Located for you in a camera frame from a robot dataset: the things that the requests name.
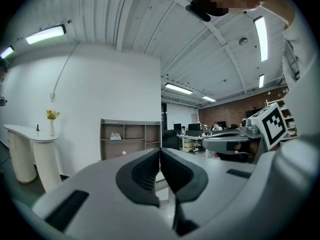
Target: rectangular light fixture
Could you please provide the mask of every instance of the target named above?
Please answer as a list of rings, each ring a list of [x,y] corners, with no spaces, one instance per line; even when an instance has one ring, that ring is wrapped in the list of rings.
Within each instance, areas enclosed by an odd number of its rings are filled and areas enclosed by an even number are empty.
[[[31,45],[44,39],[63,36],[65,33],[66,33],[66,27],[65,25],[61,24],[58,26],[49,27],[35,34],[32,34],[26,38],[26,41],[28,42],[29,45]]]
[[[7,57],[9,54],[12,54],[14,52],[14,48],[12,47],[12,45],[10,45],[7,49],[5,49],[1,54],[0,57],[2,59],[4,59],[5,57]]]
[[[259,76],[259,88],[262,88],[264,86],[264,81],[265,81],[265,75],[262,74]]]
[[[173,90],[176,90],[176,91],[179,91],[179,92],[183,92],[185,94],[192,94],[193,92],[191,90],[187,90],[185,88],[181,88],[179,86],[176,86],[176,85],[173,85],[171,83],[167,83],[165,85],[166,88],[170,88],[170,89],[173,89]]]
[[[265,18],[260,16],[253,20],[259,37],[261,61],[268,59],[268,37]]]
[[[210,97],[207,97],[207,96],[203,96],[202,98],[204,98],[204,99],[206,99],[206,100],[208,100],[208,101],[211,101],[211,102],[216,102],[215,99],[210,98]]]

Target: green floor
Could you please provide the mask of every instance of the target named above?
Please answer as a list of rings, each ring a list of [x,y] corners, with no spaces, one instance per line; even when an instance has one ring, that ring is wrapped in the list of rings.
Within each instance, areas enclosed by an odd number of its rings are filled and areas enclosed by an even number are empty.
[[[36,200],[45,193],[38,172],[34,182],[20,184],[17,181],[11,159],[6,160],[8,157],[9,151],[0,143],[0,171],[4,174],[4,182],[6,183],[9,193],[12,198],[20,200],[31,208]]]

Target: brown wall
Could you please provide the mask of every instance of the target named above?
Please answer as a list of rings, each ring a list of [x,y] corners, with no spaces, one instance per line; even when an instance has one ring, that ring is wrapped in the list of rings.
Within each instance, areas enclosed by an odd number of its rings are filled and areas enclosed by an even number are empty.
[[[230,127],[231,124],[238,126],[241,124],[242,119],[246,117],[246,111],[264,108],[266,100],[274,101],[280,99],[278,94],[284,97],[284,89],[285,87],[271,90],[270,95],[268,95],[268,92],[263,92],[249,98],[199,109],[199,120],[203,125],[211,126],[214,122],[225,121],[227,127]]]

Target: white corrugated ceiling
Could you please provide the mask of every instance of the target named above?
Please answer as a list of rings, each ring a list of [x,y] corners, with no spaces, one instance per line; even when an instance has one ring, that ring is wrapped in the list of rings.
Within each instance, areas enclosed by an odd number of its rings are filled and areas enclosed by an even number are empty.
[[[161,95],[165,102],[204,107],[207,95],[219,103],[265,90],[282,76],[284,23],[259,8],[247,14],[211,17],[205,25],[189,14],[191,0],[29,0],[17,12],[1,48],[13,45],[14,57],[46,46],[74,41],[132,49],[161,59]],[[265,17],[268,60],[260,61],[253,19]],[[40,29],[65,24],[67,35],[29,45],[25,38]],[[247,44],[239,45],[246,37]],[[193,91],[181,94],[165,89],[175,83]]]

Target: cylindrical table leg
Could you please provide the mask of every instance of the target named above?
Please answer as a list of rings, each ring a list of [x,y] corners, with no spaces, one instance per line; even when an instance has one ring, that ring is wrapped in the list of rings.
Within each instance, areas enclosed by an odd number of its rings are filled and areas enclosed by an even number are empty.
[[[22,184],[33,182],[37,173],[32,160],[30,140],[12,131],[8,131],[8,137],[11,162],[17,180]]]
[[[44,190],[49,192],[61,183],[54,143],[33,142],[33,154]]]

